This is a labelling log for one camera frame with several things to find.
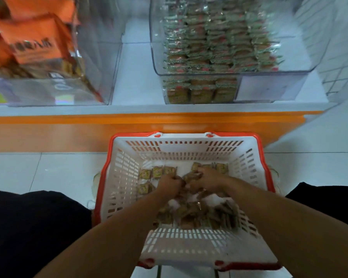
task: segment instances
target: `forearm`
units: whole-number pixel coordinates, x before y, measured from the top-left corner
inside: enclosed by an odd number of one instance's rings
[[[36,277],[129,278],[158,210],[169,199],[155,192],[84,234]]]
[[[224,190],[294,277],[348,277],[348,225],[233,178]]]

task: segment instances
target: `person's right arm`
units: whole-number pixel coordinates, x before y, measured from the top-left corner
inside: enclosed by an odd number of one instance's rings
[[[190,183],[190,190],[232,197],[294,278],[348,277],[347,224],[213,169],[199,171],[203,176]]]

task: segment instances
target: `floor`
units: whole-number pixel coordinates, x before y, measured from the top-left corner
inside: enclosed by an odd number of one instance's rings
[[[270,167],[279,176],[283,195],[299,182],[312,185],[348,185],[348,101],[265,148]],[[0,190],[26,193],[53,190],[93,208],[93,176],[106,161],[104,153],[0,154]],[[132,277],[156,277],[157,269],[136,268]],[[165,266],[162,277],[214,277],[210,268]],[[221,278],[290,278],[277,272],[231,271]]]

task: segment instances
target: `hand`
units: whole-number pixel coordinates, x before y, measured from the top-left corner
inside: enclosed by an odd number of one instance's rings
[[[202,177],[196,181],[191,181],[186,188],[190,190],[191,193],[197,193],[203,189],[209,192],[221,195],[224,192],[224,187],[227,183],[227,179],[230,177],[217,172],[212,168],[198,168]]]
[[[169,201],[175,198],[184,185],[185,182],[179,176],[174,174],[163,175],[158,182],[155,192]]]

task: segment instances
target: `shopping basket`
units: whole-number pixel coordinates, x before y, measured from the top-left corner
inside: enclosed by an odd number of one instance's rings
[[[137,200],[139,169],[177,167],[190,171],[193,162],[223,162],[229,175],[274,192],[260,138],[254,133],[120,133],[111,138],[101,173],[95,214],[98,222]],[[239,228],[182,230],[158,227],[147,236],[139,266],[191,263],[227,270],[281,268],[255,225],[238,207]]]

